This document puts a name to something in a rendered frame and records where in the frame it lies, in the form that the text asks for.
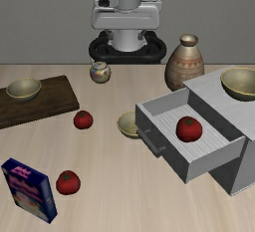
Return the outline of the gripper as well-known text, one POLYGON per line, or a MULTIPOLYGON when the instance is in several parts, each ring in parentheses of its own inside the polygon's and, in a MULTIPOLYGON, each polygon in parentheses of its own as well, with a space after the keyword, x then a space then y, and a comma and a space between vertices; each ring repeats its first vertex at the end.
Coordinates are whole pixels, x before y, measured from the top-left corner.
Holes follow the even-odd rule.
POLYGON ((145 39, 146 30, 159 27, 160 0, 94 0, 92 26, 105 30, 109 40, 111 30, 141 30, 138 39, 145 39))

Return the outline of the beige porcelain bowl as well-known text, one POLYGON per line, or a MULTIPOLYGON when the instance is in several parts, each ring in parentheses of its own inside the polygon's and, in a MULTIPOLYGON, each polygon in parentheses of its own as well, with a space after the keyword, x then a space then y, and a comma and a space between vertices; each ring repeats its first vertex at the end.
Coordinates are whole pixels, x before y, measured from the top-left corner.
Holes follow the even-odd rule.
POLYGON ((221 86, 228 96, 240 102, 255 101, 255 70, 233 67, 220 76, 221 86))
POLYGON ((135 111, 124 112, 117 121, 119 131, 126 137, 137 139, 137 126, 135 124, 135 111))
POLYGON ((21 78, 12 82, 6 88, 6 94, 15 101, 28 102, 41 91, 41 82, 34 78, 21 78))

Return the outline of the red tomato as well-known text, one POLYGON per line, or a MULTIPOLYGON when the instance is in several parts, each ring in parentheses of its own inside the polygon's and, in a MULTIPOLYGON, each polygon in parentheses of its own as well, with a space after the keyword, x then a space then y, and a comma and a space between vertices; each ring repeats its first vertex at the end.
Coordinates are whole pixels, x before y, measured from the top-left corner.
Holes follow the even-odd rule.
POLYGON ((56 181, 56 189, 63 195, 75 194, 79 191, 80 187, 81 180, 72 170, 63 171, 56 181))
POLYGON ((197 141, 202 136, 202 125, 197 119, 184 116, 178 121, 175 134, 183 142, 197 141))
POLYGON ((94 122, 93 117, 86 111, 79 111, 74 117, 74 126, 77 129, 88 129, 94 122))

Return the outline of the dark brown cutting board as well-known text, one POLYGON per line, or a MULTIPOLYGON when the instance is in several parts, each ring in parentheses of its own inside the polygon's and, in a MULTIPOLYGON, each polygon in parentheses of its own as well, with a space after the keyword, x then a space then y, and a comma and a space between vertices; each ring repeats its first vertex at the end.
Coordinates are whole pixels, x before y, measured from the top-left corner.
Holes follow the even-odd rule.
POLYGON ((66 76, 41 80, 38 96, 28 102, 10 98, 6 89, 0 89, 0 129, 49 116, 78 110, 78 99, 66 76))

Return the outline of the small patterned teapot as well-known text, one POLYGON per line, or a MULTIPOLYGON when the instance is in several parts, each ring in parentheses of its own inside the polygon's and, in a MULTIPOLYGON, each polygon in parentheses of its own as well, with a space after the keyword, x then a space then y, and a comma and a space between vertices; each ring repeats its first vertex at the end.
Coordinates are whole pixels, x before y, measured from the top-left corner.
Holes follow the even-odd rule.
POLYGON ((111 78, 112 71, 106 62, 98 62, 91 59, 90 76, 97 84, 105 84, 111 78))

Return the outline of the brown patterned vase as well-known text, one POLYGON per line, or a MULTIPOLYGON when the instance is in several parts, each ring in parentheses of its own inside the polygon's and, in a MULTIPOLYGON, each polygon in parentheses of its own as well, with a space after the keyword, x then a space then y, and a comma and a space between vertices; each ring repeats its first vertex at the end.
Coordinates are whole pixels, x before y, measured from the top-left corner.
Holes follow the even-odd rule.
POLYGON ((182 89, 185 81, 204 74, 203 59, 197 47, 198 38, 193 34, 183 34, 179 41, 164 71, 165 83, 172 91, 182 89))

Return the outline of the grey open drawer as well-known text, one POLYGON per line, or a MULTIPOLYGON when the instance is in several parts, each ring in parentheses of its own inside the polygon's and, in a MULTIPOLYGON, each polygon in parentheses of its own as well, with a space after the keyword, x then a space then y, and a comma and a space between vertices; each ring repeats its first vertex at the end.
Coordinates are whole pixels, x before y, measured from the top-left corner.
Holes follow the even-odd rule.
POLYGON ((137 133, 156 157, 163 157, 183 182, 240 156, 245 136, 187 88, 135 106, 137 133), (202 136, 183 142, 175 133, 178 121, 191 116, 202 136))

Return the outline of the grey cabinet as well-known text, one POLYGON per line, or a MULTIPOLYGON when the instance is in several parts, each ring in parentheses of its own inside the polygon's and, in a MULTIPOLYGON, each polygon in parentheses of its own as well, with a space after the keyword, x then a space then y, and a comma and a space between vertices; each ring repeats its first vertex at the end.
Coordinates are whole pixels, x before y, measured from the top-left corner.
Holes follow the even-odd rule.
POLYGON ((228 194, 235 195, 255 184, 255 101, 240 102, 226 94, 220 76, 227 69, 188 80, 184 85, 191 90, 195 108, 207 121, 226 138, 244 140, 238 143, 238 156, 210 171, 228 194))

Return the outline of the blue carton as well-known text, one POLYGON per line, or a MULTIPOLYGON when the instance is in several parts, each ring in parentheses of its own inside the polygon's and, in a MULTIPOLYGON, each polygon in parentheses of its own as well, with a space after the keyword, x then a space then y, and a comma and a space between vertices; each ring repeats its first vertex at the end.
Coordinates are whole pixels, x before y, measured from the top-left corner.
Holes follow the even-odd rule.
POLYGON ((48 176, 13 158, 1 168, 15 204, 51 223, 57 216, 57 208, 48 176))

